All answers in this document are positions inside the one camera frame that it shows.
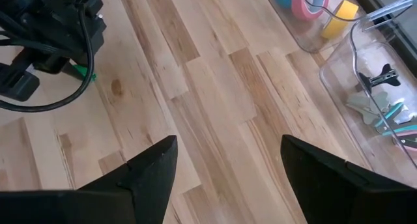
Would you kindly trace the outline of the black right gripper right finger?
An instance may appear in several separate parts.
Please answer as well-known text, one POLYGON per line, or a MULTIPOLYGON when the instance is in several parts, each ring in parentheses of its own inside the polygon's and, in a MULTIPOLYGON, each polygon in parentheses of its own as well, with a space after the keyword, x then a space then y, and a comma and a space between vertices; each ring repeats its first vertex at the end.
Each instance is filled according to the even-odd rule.
POLYGON ((281 159, 308 224, 417 224, 417 189, 292 135, 281 159))

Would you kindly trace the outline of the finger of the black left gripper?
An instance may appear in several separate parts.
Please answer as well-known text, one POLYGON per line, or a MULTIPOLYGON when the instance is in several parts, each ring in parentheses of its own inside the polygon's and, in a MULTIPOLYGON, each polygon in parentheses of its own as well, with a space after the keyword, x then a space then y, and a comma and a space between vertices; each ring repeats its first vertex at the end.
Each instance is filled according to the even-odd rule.
POLYGON ((39 79, 30 72, 19 72, 0 63, 0 96, 27 101, 39 87, 39 79))
POLYGON ((58 74, 69 69, 72 65, 69 58, 39 53, 33 61, 33 66, 35 70, 45 72, 47 74, 58 74))

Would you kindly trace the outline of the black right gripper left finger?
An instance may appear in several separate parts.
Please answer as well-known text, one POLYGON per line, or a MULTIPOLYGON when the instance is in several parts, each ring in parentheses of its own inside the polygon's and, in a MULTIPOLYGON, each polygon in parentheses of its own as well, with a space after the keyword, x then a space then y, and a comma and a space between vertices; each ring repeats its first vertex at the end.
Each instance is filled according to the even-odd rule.
POLYGON ((0 192, 0 224, 162 224, 177 170, 169 135, 76 190, 0 192))

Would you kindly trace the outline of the green mini stapler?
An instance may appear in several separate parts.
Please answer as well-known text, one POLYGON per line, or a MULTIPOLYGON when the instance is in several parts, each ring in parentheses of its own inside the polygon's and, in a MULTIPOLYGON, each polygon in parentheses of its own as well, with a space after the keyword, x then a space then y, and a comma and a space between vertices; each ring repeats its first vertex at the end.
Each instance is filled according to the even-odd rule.
MULTIPOLYGON (((73 64, 72 67, 76 70, 78 74, 80 74, 82 77, 85 77, 87 75, 87 68, 84 66, 80 66, 78 64, 73 64)), ((94 73, 92 75, 91 81, 96 81, 96 74, 94 73)))

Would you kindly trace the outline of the pink staple remover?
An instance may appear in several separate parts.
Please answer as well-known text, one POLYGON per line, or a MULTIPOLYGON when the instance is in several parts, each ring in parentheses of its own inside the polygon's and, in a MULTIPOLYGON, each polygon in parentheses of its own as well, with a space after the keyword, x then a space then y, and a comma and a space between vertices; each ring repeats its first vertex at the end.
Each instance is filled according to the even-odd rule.
POLYGON ((394 127, 394 132, 407 150, 417 151, 417 125, 397 125, 394 127))

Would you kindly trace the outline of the grey staple remover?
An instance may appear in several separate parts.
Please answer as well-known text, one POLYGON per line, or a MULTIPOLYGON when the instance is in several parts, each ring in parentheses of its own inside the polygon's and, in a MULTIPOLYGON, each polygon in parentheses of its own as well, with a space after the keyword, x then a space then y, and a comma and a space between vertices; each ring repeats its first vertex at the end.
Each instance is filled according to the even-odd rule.
POLYGON ((373 99, 377 103, 374 104, 370 98, 363 94, 351 94, 347 99, 346 106, 359 112, 362 115, 364 124, 370 125, 380 118, 378 109, 383 113, 388 111, 390 103, 387 100, 387 97, 388 93, 385 91, 373 95, 373 99))

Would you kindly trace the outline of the silver metal clip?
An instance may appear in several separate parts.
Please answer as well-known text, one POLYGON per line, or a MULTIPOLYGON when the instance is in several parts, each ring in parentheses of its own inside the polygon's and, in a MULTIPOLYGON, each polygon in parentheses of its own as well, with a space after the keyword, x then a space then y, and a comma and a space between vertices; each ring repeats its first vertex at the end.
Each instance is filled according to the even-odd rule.
POLYGON ((398 73, 396 70, 391 68, 390 64, 387 63, 383 66, 382 72, 377 77, 367 77, 363 73, 358 73, 362 83, 365 85, 365 88, 372 93, 372 88, 381 84, 389 84, 394 87, 400 86, 400 81, 398 80, 398 73))

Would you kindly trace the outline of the yellow tape roll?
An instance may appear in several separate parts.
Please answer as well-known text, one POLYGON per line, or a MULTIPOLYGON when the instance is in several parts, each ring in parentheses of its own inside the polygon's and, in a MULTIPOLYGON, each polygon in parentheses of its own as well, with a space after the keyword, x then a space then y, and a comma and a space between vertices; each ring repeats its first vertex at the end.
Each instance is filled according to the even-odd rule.
POLYGON ((338 18, 331 17, 329 19, 321 32, 321 36, 326 39, 334 39, 340 36, 348 25, 347 20, 355 19, 358 9, 358 5, 348 0, 342 0, 334 11, 338 18))

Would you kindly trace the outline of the pink tape roll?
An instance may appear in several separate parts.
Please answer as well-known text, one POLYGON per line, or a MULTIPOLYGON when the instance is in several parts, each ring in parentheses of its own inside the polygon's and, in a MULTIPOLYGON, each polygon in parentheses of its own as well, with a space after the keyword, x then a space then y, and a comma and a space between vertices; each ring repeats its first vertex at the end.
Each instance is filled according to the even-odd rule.
POLYGON ((293 15, 300 20, 315 20, 328 6, 329 0, 292 0, 293 15))

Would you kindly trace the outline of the clear plastic bin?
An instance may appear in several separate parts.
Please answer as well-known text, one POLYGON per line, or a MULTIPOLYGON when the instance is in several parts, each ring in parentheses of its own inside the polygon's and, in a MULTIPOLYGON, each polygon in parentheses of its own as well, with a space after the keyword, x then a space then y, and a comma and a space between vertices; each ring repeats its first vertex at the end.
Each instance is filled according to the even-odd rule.
MULTIPOLYGON (((369 14, 365 12, 365 10, 360 6, 360 4, 356 0, 348 0, 348 1, 359 6, 355 19, 365 14, 369 14)), ((292 13, 291 7, 284 8, 280 6, 275 0, 269 0, 269 2, 273 6, 278 16, 283 21, 283 23, 285 24, 286 28, 289 30, 289 32, 293 36, 293 38, 295 39, 299 47, 302 50, 309 52, 309 53, 318 53, 326 48, 329 48, 330 46, 335 46, 339 44, 343 40, 343 38, 347 35, 350 28, 352 27, 352 23, 348 21, 348 25, 346 26, 345 30, 342 32, 340 36, 334 39, 326 39, 321 36, 321 32, 324 26, 328 23, 331 16, 328 15, 325 11, 317 19, 306 21, 306 20, 300 20, 296 18, 292 13)), ((332 13, 334 13, 336 7, 341 2, 342 0, 329 0, 327 9, 331 10, 332 13)), ((397 11, 393 11, 393 12, 399 12, 401 9, 408 10, 407 7, 401 7, 397 11)), ((393 18, 391 18, 381 23, 375 23, 375 20, 380 19, 380 18, 375 18, 371 23, 368 23, 370 26, 372 26, 372 29, 374 30, 372 34, 378 38, 385 37, 379 31, 379 27, 382 25, 386 25, 387 23, 394 20, 393 18)))
POLYGON ((402 112, 394 119, 395 122, 406 126, 417 125, 417 77, 385 37, 378 38, 372 34, 374 30, 368 24, 401 7, 409 9, 414 1, 399 0, 352 23, 347 35, 322 66, 320 76, 354 137, 355 147, 369 167, 376 173, 417 188, 417 151, 407 150, 394 131, 388 135, 381 135, 376 131, 374 125, 384 114, 380 109, 380 118, 366 125, 359 112, 346 106, 351 94, 363 94, 377 104, 373 95, 385 91, 388 93, 390 107, 398 102, 404 103, 402 112), (373 87, 370 93, 358 73, 377 77, 387 63, 397 71, 400 86, 381 84, 373 87))

